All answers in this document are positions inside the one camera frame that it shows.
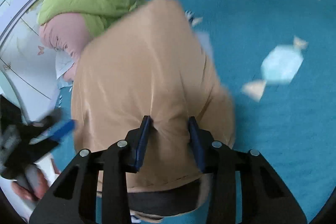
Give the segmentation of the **person's left hand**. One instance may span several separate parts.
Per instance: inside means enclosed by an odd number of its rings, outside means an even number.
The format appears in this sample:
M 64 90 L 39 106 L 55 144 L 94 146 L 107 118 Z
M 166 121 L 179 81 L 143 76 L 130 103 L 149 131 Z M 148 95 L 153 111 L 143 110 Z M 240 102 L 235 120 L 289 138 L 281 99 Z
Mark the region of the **person's left hand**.
M 38 202 L 60 175 L 53 157 L 29 164 L 11 182 L 11 187 L 23 201 Z

